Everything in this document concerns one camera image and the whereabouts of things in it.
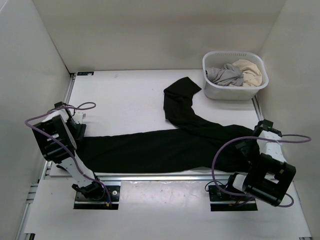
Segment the black trousers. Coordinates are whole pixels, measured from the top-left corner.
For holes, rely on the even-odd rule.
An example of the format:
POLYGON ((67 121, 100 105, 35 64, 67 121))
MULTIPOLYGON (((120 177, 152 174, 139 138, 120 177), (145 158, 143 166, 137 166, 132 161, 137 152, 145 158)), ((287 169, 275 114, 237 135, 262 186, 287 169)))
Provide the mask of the black trousers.
POLYGON ((99 173, 173 173, 200 167, 248 172, 249 162, 235 145, 253 130, 223 126, 196 115, 193 96, 200 87, 184 77, 164 89, 165 118, 174 129, 83 138, 77 155, 99 173))

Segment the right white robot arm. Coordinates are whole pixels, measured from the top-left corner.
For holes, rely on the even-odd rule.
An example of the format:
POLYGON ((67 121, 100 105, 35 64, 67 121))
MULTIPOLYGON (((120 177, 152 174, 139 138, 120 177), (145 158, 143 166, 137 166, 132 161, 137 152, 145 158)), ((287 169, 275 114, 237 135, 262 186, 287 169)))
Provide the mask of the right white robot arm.
POLYGON ((277 143, 282 139, 282 133, 273 128, 272 121, 259 121, 253 135, 274 141, 246 139, 235 145, 247 158, 249 170, 246 175, 231 175, 224 193, 230 200, 246 194, 278 207, 296 174, 296 168, 286 162, 277 143))

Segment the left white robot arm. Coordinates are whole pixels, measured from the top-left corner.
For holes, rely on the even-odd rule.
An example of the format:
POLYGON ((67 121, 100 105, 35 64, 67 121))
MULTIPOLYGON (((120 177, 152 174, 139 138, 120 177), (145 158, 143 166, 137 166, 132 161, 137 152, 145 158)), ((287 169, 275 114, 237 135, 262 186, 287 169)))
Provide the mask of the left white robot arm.
POLYGON ((105 185, 77 155, 77 144, 83 140, 87 125, 83 123, 82 111, 96 107, 85 102, 75 107, 57 102, 47 113, 27 119, 24 123, 32 129, 44 159, 66 170, 75 183, 72 188, 87 199, 95 201, 107 196, 105 185))

